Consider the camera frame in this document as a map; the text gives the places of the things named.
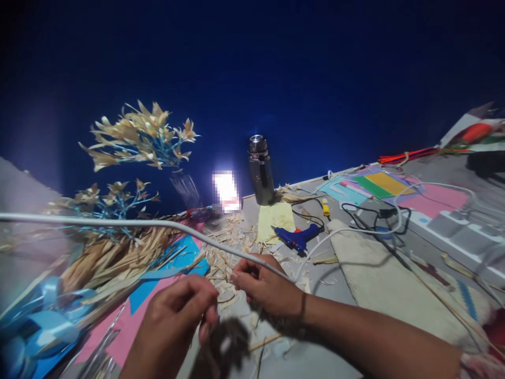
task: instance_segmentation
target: stainless steel thermos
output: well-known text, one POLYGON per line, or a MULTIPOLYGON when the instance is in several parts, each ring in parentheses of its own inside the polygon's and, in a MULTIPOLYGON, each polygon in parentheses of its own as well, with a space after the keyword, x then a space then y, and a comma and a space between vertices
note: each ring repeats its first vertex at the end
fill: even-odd
POLYGON ((249 139, 249 168, 256 202, 270 205, 275 202, 274 179, 270 166, 267 140, 259 134, 249 139))

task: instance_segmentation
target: hand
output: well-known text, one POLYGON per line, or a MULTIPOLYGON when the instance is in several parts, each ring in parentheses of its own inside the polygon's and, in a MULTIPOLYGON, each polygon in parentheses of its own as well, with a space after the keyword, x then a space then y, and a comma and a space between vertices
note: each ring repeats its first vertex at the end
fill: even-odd
MULTIPOLYGON (((279 262, 270 254, 253 254, 263 262, 284 272, 279 262)), ((244 290, 247 302, 252 300, 268 313, 278 317, 302 317, 304 292, 294 283, 274 274, 257 263, 242 259, 233 269, 231 280, 237 290, 244 290)))
POLYGON ((219 322, 218 294, 208 280, 187 276, 154 295, 120 378, 175 378, 198 324, 205 344, 219 322))

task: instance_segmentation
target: glue stick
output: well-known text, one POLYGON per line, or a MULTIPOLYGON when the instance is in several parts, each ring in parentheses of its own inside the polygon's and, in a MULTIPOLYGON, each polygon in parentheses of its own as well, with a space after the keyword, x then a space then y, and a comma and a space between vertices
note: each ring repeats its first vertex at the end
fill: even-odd
POLYGON ((328 206, 328 200, 325 198, 321 200, 322 202, 322 213, 324 216, 329 216, 330 215, 330 207, 328 206))

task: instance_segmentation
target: blue glue gun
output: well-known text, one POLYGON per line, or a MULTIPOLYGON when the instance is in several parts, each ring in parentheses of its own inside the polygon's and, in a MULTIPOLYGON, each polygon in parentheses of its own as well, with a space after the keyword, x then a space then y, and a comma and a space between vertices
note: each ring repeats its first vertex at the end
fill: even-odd
POLYGON ((284 242, 289 248, 295 248, 297 252, 300 254, 308 254, 307 251, 307 242, 321 233, 321 229, 316 224, 311 224, 307 229, 303 232, 292 233, 288 232, 286 229, 277 228, 272 226, 277 237, 280 238, 282 242, 284 242))

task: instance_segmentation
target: yellow paper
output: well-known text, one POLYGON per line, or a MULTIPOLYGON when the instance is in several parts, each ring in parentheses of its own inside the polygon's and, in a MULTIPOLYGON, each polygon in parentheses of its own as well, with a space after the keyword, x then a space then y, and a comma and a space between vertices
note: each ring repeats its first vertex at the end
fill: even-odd
POLYGON ((272 226, 281 227, 287 231, 295 230, 293 211, 288 203, 261 206, 258 220, 258 242, 276 245, 280 239, 275 236, 272 226))
MULTIPOLYGON (((365 176, 368 180, 371 182, 377 184, 379 187, 385 189, 387 192, 389 192, 393 196, 397 196, 400 192, 402 192, 407 186, 396 179, 393 179, 391 176, 389 176, 386 173, 378 173, 378 174, 371 174, 365 176)), ((402 195, 408 195, 415 193, 413 189, 409 188, 406 190, 402 195)))

